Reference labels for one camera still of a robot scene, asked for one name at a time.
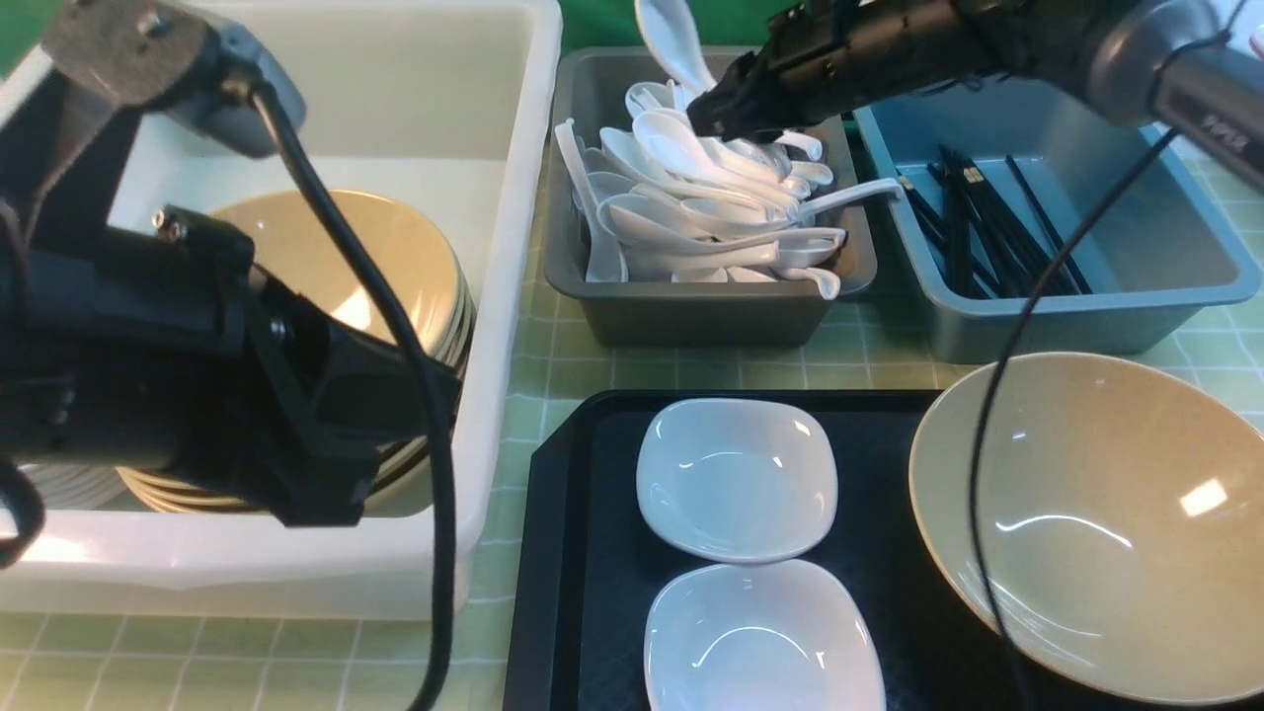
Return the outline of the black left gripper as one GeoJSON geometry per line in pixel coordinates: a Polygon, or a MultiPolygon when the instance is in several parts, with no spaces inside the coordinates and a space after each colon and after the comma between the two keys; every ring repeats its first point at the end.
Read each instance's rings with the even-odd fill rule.
{"type": "MultiPolygon", "coordinates": [[[[214,215],[195,216],[174,207],[164,207],[154,221],[163,237],[191,237],[198,229],[222,225],[243,233],[214,215]]],[[[295,369],[312,423],[335,439],[373,442],[375,447],[373,461],[362,455],[351,469],[326,455],[293,458],[300,467],[296,483],[302,490],[302,522],[353,525],[365,509],[383,504],[428,466],[431,442],[421,423],[415,383],[404,372],[394,338],[383,342],[348,326],[258,263],[249,283],[270,310],[273,339],[295,369]]],[[[439,369],[439,399],[456,407],[463,367],[450,367],[432,356],[430,361],[439,369]]]]}

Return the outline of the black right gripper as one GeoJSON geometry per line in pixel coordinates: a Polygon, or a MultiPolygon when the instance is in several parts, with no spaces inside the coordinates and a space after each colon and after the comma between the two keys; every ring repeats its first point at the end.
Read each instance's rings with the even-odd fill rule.
{"type": "Polygon", "coordinates": [[[770,140],[904,94],[988,75],[988,46],[958,1],[808,1],[769,22],[686,109],[698,135],[770,140]]]}

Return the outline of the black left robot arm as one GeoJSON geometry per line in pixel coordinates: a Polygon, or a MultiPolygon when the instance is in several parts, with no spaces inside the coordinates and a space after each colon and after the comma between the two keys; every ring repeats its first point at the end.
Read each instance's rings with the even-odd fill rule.
{"type": "Polygon", "coordinates": [[[121,104],[53,71],[3,121],[3,500],[20,534],[40,529],[44,504],[19,459],[154,471],[287,526],[339,528],[360,522],[379,449],[415,436],[428,440],[436,517],[453,522],[458,391],[259,71],[121,104]],[[259,121],[393,343],[262,269],[228,221],[167,205],[154,237],[109,224],[142,119],[192,97],[259,121]]]}

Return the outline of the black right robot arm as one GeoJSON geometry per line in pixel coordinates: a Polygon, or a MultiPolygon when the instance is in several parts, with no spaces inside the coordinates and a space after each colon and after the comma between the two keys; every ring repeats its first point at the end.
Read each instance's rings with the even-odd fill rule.
{"type": "Polygon", "coordinates": [[[776,15],[688,114],[702,135],[811,127],[954,80],[1047,82],[1116,125],[1174,127],[1261,186],[1261,62],[1208,1],[814,1],[776,15]]]}

